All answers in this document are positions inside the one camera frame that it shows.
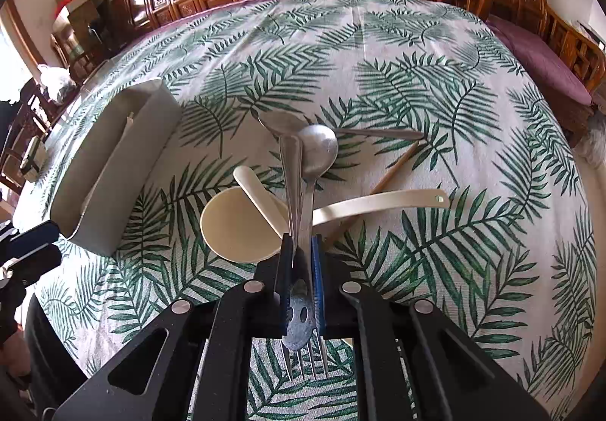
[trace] chopstick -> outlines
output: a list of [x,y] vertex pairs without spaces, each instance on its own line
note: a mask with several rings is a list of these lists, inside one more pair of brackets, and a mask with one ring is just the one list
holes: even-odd
[[[393,177],[396,176],[396,173],[398,173],[400,168],[402,168],[406,164],[406,162],[415,155],[418,147],[419,147],[419,141],[415,141],[414,144],[410,148],[408,148],[406,153],[404,153],[400,157],[400,159],[396,162],[396,164],[393,165],[389,169],[389,171],[385,174],[385,176],[372,189],[372,191],[369,195],[379,194],[380,192],[383,192],[383,190],[385,189],[387,184],[392,181]],[[350,229],[356,223],[356,221],[358,221],[358,218],[360,218],[360,216],[361,216],[361,214],[357,214],[355,216],[350,216],[349,218],[344,219],[343,222],[337,228],[335,228],[334,231],[330,235],[328,235],[324,239],[324,242],[323,242],[324,249],[329,249],[330,247],[332,247],[332,245],[334,245],[334,243],[339,239],[339,237],[343,233],[345,233],[345,231]]]

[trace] pink seat cushion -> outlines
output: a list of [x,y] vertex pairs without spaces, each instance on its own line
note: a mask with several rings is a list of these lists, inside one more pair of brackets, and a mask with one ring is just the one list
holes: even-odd
[[583,83],[539,36],[493,14],[486,24],[520,61],[539,90],[550,87],[580,104],[592,104]]

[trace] black pants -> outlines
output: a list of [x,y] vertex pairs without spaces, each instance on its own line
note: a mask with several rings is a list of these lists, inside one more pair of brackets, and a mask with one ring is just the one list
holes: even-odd
[[30,392],[42,416],[46,408],[63,404],[87,378],[61,344],[35,295],[27,311],[25,341],[31,355]]

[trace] screw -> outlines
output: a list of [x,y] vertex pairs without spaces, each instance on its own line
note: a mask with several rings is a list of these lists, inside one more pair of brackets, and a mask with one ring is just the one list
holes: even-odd
[[244,284],[244,291],[247,293],[260,293],[263,290],[263,283],[261,281],[248,281]]
[[176,313],[177,315],[189,312],[190,308],[192,308],[192,304],[187,300],[179,300],[178,302],[173,303],[173,305],[170,307],[173,313]]
[[433,303],[428,300],[419,300],[415,302],[414,309],[423,315],[428,315],[433,312]]
[[356,283],[355,281],[348,281],[343,284],[343,291],[349,294],[356,294],[362,290],[360,283]]

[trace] leaf print tablecloth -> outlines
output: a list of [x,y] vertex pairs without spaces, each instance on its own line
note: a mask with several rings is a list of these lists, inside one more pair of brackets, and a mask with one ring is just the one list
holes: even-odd
[[[19,227],[47,217],[109,100],[155,76],[184,105],[183,119],[119,250],[95,256],[61,240],[61,267],[36,288],[88,375],[172,300],[215,300],[252,275],[208,249],[199,215],[235,185],[241,164],[284,197],[278,144],[253,116],[282,109],[333,127],[424,132],[391,188],[440,187],[450,209],[369,215],[330,252],[387,299],[428,297],[554,417],[569,409],[596,306],[586,197],[546,101],[475,16],[420,0],[265,0],[158,30],[117,57],[53,132],[49,161],[17,208]],[[369,193],[407,146],[339,136],[316,206]],[[277,348],[253,345],[249,419],[356,419],[347,344],[328,343],[328,380],[294,383]]]

